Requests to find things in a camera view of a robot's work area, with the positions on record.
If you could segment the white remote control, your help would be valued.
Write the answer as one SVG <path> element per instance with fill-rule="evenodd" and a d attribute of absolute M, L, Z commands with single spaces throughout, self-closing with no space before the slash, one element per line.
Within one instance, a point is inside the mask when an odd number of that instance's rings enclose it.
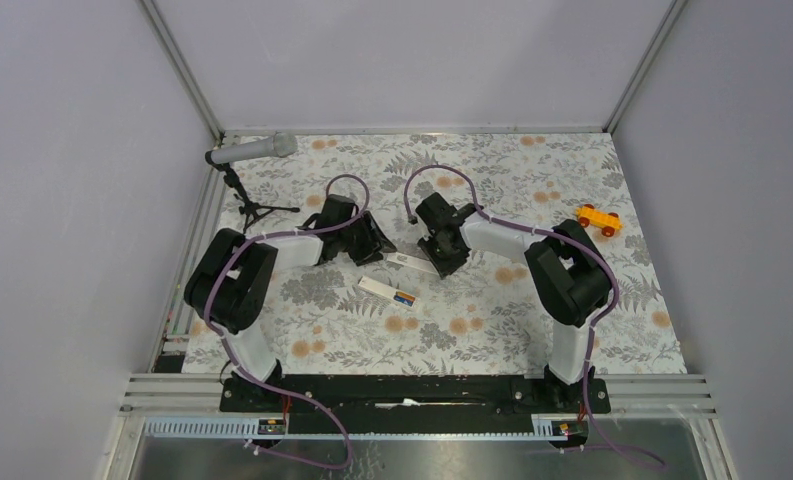
<path fill-rule="evenodd" d="M 362 289 L 363 291 L 367 292 L 367 293 L 370 293 L 370 294 L 376 295 L 376 296 L 378 296 L 378 297 L 380 297 L 382 299 L 388 300 L 394 305 L 399 305 L 399 306 L 401 306 L 403 308 L 410 309 L 410 310 L 414 310 L 417 307 L 418 298 L 415 295 L 411 294 L 411 295 L 416 297 L 416 301 L 414 302 L 412 307 L 408 307 L 408 306 L 406 306 L 406 305 L 404 305 L 404 304 L 402 304 L 402 303 L 400 303 L 400 302 L 398 302 L 398 301 L 396 301 L 394 299 L 394 294 L 395 294 L 396 291 L 402 291 L 402 292 L 405 292 L 405 291 L 403 291 L 403 290 L 401 290 L 399 288 L 390 286 L 388 284 L 379 282 L 379 281 L 374 280 L 372 278 L 369 278 L 367 276 L 363 276 L 359 280 L 358 287 L 360 289 Z"/>

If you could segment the blue battery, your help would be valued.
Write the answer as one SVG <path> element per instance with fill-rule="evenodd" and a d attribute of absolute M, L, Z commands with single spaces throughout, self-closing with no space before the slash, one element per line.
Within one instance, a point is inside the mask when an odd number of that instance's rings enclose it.
<path fill-rule="evenodd" d="M 415 298 L 412 296 L 396 295 L 394 299 L 408 307 L 412 307 L 415 302 Z"/>

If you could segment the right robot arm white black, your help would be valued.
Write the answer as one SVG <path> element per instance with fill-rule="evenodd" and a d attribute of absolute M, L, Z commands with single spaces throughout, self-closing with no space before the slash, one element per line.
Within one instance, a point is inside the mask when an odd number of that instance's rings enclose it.
<path fill-rule="evenodd" d="M 493 216 L 473 204 L 457 208 L 434 193 L 408 211 L 411 224 L 428 235 L 418 246 L 445 278 L 474 251 L 490 252 L 527 267 L 544 311 L 554 320 L 545 386 L 547 402 L 569 412 L 585 398 L 582 378 L 588 352 L 589 320 L 606 306 L 616 279 L 576 220 L 550 230 Z"/>

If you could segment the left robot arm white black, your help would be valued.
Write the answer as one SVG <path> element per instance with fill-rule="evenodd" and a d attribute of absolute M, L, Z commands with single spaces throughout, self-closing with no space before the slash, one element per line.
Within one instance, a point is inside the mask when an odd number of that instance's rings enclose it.
<path fill-rule="evenodd" d="M 190 275 L 183 298 L 219 335 L 235 373 L 247 380 L 244 398 L 268 411 L 281 401 L 283 387 L 271 377 L 279 361 L 256 321 L 272 275 L 323 265 L 342 253 L 364 266 L 395 251 L 369 211 L 349 197 L 330 194 L 320 212 L 287 232 L 249 238 L 221 229 Z"/>

